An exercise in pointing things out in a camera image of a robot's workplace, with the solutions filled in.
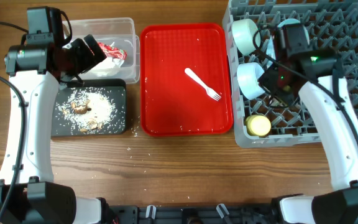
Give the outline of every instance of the wooden surface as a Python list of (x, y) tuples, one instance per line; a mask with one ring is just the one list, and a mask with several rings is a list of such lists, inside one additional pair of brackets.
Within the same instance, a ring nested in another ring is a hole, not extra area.
[[(0, 4), (0, 21), (27, 27), (27, 7)], [(137, 35), (151, 24), (222, 23), (227, 1), (113, 1), (52, 3), (71, 20), (131, 17)], [(0, 26), (0, 75), (4, 55), (22, 33)], [(129, 129), (139, 125), (139, 85), (129, 85)], [(9, 123), (9, 89), (0, 82), (0, 167)], [(152, 138), (137, 128), (121, 136), (60, 138), (51, 142), (55, 182), (78, 196), (104, 197), (110, 205), (236, 205), (269, 202), (279, 195), (330, 192), (321, 144), (241, 149), (234, 132), (215, 136)]]

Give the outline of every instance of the plastic fork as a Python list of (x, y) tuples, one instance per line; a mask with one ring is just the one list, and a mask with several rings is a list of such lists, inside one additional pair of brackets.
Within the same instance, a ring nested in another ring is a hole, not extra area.
[(222, 97), (217, 94), (215, 92), (215, 90), (211, 89), (210, 87), (208, 87), (197, 75), (196, 73), (194, 73), (192, 71), (192, 69), (190, 68), (186, 68), (185, 69), (185, 73), (190, 77), (192, 78), (194, 81), (196, 81), (196, 83), (200, 84), (202, 87), (204, 87), (204, 89), (206, 90), (206, 94), (211, 97), (212, 99), (218, 101), (220, 100)]

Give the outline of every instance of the gray dish rack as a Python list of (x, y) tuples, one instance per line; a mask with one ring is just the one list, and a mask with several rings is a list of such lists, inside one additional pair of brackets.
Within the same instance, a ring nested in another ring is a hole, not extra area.
[[(298, 19), (308, 29), (311, 44), (339, 50), (346, 68), (352, 104), (358, 117), (358, 0), (288, 0), (285, 4), (279, 4), (277, 0), (229, 0), (223, 17), (223, 28), (231, 72), (234, 133), (240, 147), (282, 147), (321, 141), (303, 104), (290, 109), (273, 110), (267, 107), (266, 95), (251, 101), (242, 96), (237, 81), (239, 64), (257, 62), (266, 68), (268, 63), (267, 59), (262, 60), (258, 55), (242, 55), (237, 50), (231, 26), (234, 21), (247, 18), (257, 25), (266, 22), (277, 25), (285, 19)], [(264, 51), (269, 35), (268, 30), (261, 32)], [(265, 115), (272, 122), (272, 130), (268, 136), (260, 138), (248, 134), (244, 120), (253, 114)]]

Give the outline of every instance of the red tray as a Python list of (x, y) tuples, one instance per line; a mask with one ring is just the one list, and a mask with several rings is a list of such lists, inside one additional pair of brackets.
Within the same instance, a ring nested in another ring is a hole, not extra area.
[[(220, 26), (148, 26), (140, 37), (140, 64), (140, 114), (147, 134), (221, 134), (231, 128), (229, 70)], [(185, 68), (191, 68), (222, 98), (210, 98)]]

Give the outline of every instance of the fork handle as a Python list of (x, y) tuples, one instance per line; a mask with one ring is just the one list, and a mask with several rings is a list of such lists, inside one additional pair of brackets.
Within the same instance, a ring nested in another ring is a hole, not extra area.
[(196, 73), (192, 71), (192, 69), (186, 68), (185, 73), (202, 87), (204, 87), (204, 89), (208, 89), (208, 86), (196, 75)]

